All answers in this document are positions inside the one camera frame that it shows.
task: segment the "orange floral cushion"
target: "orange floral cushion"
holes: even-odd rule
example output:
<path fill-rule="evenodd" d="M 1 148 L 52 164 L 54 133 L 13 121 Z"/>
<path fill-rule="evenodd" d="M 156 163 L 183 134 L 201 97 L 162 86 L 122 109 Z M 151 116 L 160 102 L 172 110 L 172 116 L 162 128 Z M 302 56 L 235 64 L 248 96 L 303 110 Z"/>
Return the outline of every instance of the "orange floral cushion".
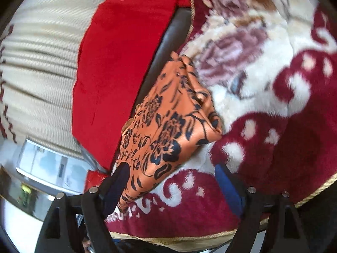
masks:
<path fill-rule="evenodd" d="M 120 156 L 130 165 L 118 207 L 141 197 L 187 161 L 196 149 L 221 138 L 211 94 L 198 82 L 191 60 L 172 52 L 155 85 L 123 127 Z"/>

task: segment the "plush blanket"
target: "plush blanket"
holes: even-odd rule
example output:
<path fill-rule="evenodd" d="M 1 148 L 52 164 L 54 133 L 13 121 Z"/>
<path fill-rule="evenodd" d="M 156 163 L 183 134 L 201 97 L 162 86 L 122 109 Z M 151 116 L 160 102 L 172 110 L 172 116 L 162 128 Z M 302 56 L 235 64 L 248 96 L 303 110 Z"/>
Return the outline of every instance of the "plush blanket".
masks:
<path fill-rule="evenodd" d="M 337 45 L 318 1 L 191 1 L 181 53 L 211 91 L 224 134 L 106 219 L 113 237 L 179 251 L 235 233 L 238 219 L 214 178 L 218 163 L 264 193 L 287 190 L 296 206 L 337 179 Z"/>

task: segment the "white wall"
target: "white wall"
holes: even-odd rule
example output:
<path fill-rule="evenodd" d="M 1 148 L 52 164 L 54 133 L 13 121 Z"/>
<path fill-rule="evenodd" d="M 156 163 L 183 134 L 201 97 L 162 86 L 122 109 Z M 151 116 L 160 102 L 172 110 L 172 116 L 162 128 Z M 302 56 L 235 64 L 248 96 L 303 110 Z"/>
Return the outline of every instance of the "white wall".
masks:
<path fill-rule="evenodd" d="M 2 226 L 20 253 L 34 253 L 43 222 L 0 200 Z"/>

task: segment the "red cushion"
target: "red cushion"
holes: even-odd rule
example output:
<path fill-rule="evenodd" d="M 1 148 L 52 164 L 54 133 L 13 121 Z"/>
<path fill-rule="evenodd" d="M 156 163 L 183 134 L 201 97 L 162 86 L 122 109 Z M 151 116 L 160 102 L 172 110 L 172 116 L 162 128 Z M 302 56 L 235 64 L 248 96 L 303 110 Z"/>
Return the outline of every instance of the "red cushion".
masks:
<path fill-rule="evenodd" d="M 97 171 L 89 170 L 87 173 L 87 179 L 85 181 L 84 192 L 92 187 L 99 187 L 106 177 L 109 175 L 99 173 Z"/>
<path fill-rule="evenodd" d="M 106 169 L 177 0 L 106 0 L 79 52 L 72 133 Z"/>

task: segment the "beige striped fabric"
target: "beige striped fabric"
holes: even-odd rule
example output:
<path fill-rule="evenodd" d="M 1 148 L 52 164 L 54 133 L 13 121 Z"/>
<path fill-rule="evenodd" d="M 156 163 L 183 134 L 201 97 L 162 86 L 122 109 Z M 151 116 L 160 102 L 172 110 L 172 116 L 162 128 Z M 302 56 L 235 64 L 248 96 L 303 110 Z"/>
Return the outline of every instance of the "beige striped fabric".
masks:
<path fill-rule="evenodd" d="M 80 42 L 104 0 L 25 0 L 1 36 L 1 132 L 81 157 L 71 134 Z"/>

